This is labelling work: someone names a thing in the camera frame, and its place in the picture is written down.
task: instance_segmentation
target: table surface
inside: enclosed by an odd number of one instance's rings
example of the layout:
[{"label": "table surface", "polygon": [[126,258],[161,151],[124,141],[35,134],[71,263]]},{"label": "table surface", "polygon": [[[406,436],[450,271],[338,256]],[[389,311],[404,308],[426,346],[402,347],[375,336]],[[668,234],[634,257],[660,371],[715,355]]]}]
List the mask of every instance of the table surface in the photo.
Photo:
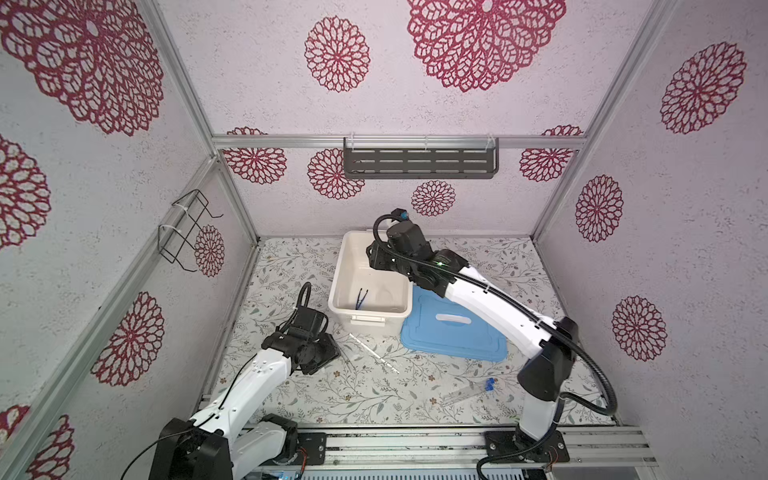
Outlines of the table surface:
[{"label": "table surface", "polygon": [[[329,316],[329,331],[342,356],[313,376],[296,372],[253,416],[277,413],[299,423],[498,424],[516,423],[525,391],[516,376],[525,357],[508,343],[503,362],[463,359],[405,348],[399,336],[349,335],[328,310],[328,294],[341,237],[270,238],[262,242],[257,266],[224,354],[214,393],[293,311],[302,284],[313,285],[310,307]],[[497,286],[552,318],[563,311],[528,239],[432,237],[433,248],[466,258]],[[470,382],[496,379],[494,392],[452,405],[441,399]],[[563,390],[605,405],[586,366],[578,361]],[[567,402],[562,424],[613,425],[614,421]]]}]

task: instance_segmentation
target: enclosure wall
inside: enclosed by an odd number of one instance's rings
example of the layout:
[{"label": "enclosure wall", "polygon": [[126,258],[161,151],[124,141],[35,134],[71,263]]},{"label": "enclosure wall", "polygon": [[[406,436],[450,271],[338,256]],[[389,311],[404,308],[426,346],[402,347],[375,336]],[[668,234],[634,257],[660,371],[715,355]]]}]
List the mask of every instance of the enclosure wall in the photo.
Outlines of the enclosure wall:
[{"label": "enclosure wall", "polygon": [[[99,5],[0,2],[0,449],[209,159],[134,4]],[[116,478],[196,406],[251,248],[220,175],[197,272],[160,259],[29,478]]]},{"label": "enclosure wall", "polygon": [[[583,133],[651,2],[158,3],[214,133],[351,137]],[[269,236],[396,207],[432,234],[528,235],[570,158],[503,150],[492,180],[425,181],[347,180],[338,148],[224,156]]]},{"label": "enclosure wall", "polygon": [[766,22],[684,2],[538,240],[668,478],[768,468]]}]

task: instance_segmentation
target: blue plastic lid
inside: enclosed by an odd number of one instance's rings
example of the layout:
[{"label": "blue plastic lid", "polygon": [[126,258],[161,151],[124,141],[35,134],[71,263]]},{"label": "blue plastic lid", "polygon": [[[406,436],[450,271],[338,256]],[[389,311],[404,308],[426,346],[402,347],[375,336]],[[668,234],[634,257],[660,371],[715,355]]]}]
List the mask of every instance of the blue plastic lid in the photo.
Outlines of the blue plastic lid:
[{"label": "blue plastic lid", "polygon": [[402,344],[428,353],[501,362],[507,338],[463,306],[413,287],[413,310],[402,324]]}]

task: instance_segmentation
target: wall-mounted rack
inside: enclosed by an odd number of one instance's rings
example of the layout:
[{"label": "wall-mounted rack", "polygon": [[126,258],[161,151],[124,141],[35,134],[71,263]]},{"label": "wall-mounted rack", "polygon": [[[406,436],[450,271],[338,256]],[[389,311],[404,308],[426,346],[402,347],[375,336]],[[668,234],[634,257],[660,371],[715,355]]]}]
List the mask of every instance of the wall-mounted rack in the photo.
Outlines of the wall-mounted rack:
[{"label": "wall-mounted rack", "polygon": [[424,137],[413,147],[361,147],[356,137],[344,138],[344,174],[363,179],[488,179],[498,172],[497,145],[498,138],[487,137],[485,144],[436,147]]},{"label": "wall-mounted rack", "polygon": [[[199,204],[200,211],[196,214],[191,214],[190,210],[196,210],[196,206]],[[184,245],[189,245],[189,247],[192,250],[195,250],[194,245],[190,243],[189,236],[192,234],[195,227],[197,227],[198,230],[202,230],[203,227],[200,226],[198,221],[200,220],[200,217],[203,216],[203,213],[208,214],[211,218],[221,218],[224,216],[224,214],[221,215],[213,215],[210,210],[208,210],[208,199],[206,198],[205,194],[201,192],[200,190],[190,190],[189,192],[182,195],[178,200],[174,201],[171,206],[180,208],[184,211],[184,215],[180,217],[180,219],[174,224],[174,225],[168,225],[168,224],[161,224],[157,226],[157,251],[160,253],[160,255],[163,256],[165,260],[168,260],[171,264],[178,263],[179,266],[183,270],[186,270],[187,272],[197,272],[197,270],[191,270],[186,268],[181,260],[179,259],[179,253],[181,253],[181,249],[184,248]],[[184,233],[179,226],[181,225],[181,222],[184,218],[189,218],[192,220],[192,224],[190,225],[189,230]],[[165,239],[163,240],[163,236],[166,232],[166,229],[170,229],[170,235],[165,236]],[[181,238],[181,242],[179,243],[179,247],[176,249],[175,252],[168,249],[168,244],[171,243],[171,241],[175,238],[179,237]]]}]

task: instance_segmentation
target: red flower pattern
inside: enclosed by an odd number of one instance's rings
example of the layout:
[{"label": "red flower pattern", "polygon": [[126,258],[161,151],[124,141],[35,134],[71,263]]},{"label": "red flower pattern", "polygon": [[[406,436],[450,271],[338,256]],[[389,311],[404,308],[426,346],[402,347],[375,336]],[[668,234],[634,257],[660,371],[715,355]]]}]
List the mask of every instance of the red flower pattern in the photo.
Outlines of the red flower pattern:
[{"label": "red flower pattern", "polygon": [[453,206],[456,192],[442,180],[430,180],[419,185],[411,195],[413,209],[421,215],[434,217],[444,214]]},{"label": "red flower pattern", "polygon": [[29,406],[14,405],[10,409],[0,413],[0,448],[8,441],[11,434],[22,422],[24,415],[29,412]]},{"label": "red flower pattern", "polygon": [[205,276],[216,276],[224,265],[224,240],[213,225],[200,229],[194,242],[194,259]]},{"label": "red flower pattern", "polygon": [[[545,130],[542,135],[581,135],[584,132],[573,125],[558,125]],[[563,169],[573,155],[567,148],[528,148],[520,158],[520,171],[523,176],[537,182],[545,182],[560,177]]]},{"label": "red flower pattern", "polygon": [[366,184],[365,180],[351,180],[344,175],[344,152],[339,148],[317,152],[310,159],[306,175],[315,190],[337,200],[354,197]]},{"label": "red flower pattern", "polygon": [[414,55],[444,87],[488,90],[528,67],[565,0],[408,0]]},{"label": "red flower pattern", "polygon": [[45,439],[40,452],[27,467],[29,480],[61,480],[69,472],[69,460],[74,453],[72,435],[74,429],[69,425],[69,415],[62,415],[57,428]]},{"label": "red flower pattern", "polygon": [[[238,127],[227,134],[266,135],[250,127]],[[286,156],[282,148],[231,148],[222,153],[234,173],[255,184],[271,184],[286,173]]]},{"label": "red flower pattern", "polygon": [[106,348],[91,367],[99,383],[126,386],[135,382],[157,358],[163,346],[165,319],[155,298],[139,293]]},{"label": "red flower pattern", "polygon": [[655,359],[667,346],[667,324],[645,298],[628,296],[620,301],[611,322],[619,346],[636,360]]},{"label": "red flower pattern", "polygon": [[0,0],[0,38],[78,121],[133,135],[159,115],[163,70],[131,0]]},{"label": "red flower pattern", "polygon": [[51,211],[50,196],[37,161],[0,135],[0,250],[37,234]]},{"label": "red flower pattern", "polygon": [[349,91],[368,73],[371,59],[366,38],[346,18],[325,17],[304,42],[306,66],[330,91]]},{"label": "red flower pattern", "polygon": [[725,41],[688,58],[672,75],[661,98],[661,121],[674,133],[688,134],[725,113],[744,83],[744,52]]},{"label": "red flower pattern", "polygon": [[600,175],[588,181],[576,202],[576,226],[581,235],[599,242],[613,234],[619,226],[624,201],[616,180]]}]

